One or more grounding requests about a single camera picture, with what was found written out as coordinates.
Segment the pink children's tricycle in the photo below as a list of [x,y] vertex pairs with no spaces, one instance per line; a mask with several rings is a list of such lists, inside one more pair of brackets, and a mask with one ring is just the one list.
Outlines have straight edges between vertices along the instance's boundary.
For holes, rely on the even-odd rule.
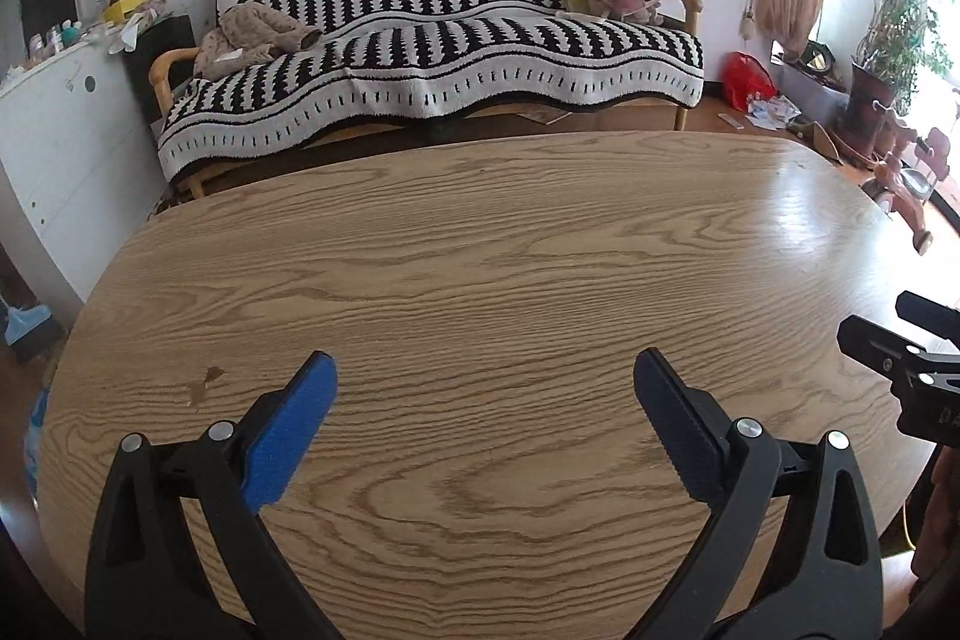
[[907,223],[914,252],[924,255],[932,244],[924,208],[937,184],[949,177],[949,136],[939,127],[932,127],[926,136],[919,135],[908,127],[903,115],[877,99],[872,108],[882,120],[877,136],[889,136],[890,147],[861,190],[885,213],[898,214]]

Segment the scattered papers on floor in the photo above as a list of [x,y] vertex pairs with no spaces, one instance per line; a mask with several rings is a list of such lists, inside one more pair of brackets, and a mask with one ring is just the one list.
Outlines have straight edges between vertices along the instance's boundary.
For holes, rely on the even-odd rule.
[[799,115],[800,108],[786,96],[773,96],[770,99],[755,96],[748,99],[747,119],[761,130],[786,130]]

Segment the potted green plant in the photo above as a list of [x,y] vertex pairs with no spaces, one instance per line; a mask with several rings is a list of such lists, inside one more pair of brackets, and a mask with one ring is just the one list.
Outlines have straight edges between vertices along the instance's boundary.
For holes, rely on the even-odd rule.
[[921,71],[949,76],[953,67],[931,0],[882,0],[854,49],[851,67],[838,135],[856,154],[872,158],[885,113],[910,113]]

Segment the red plastic bag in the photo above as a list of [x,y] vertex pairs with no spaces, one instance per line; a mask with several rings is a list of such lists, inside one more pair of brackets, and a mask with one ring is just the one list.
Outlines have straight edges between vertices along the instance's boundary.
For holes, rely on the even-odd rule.
[[729,52],[721,65],[722,96],[732,109],[747,113],[752,99],[768,101],[778,94],[771,74],[750,53]]

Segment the white cabinet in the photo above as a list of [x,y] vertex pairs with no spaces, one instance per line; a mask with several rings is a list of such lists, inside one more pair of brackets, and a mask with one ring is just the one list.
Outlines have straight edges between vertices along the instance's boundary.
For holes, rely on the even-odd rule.
[[124,62],[82,42],[2,89],[2,245],[65,323],[166,190]]

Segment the black speaker box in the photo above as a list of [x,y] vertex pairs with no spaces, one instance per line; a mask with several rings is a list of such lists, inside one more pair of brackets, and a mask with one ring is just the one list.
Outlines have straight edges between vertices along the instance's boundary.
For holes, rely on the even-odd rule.
[[171,50],[192,49],[196,45],[197,39],[189,16],[170,14],[140,35],[133,52],[122,53],[122,64],[132,85],[135,103],[147,124],[161,119],[155,89],[148,80],[149,69],[161,55]]

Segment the brown fuzzy jacket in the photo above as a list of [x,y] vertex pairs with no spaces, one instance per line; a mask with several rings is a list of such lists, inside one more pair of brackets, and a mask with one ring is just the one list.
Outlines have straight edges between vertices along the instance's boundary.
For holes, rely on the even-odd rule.
[[221,80],[252,65],[268,65],[287,53],[308,50],[319,41],[316,26],[263,3],[238,3],[220,14],[218,24],[203,36],[194,74],[202,80]]

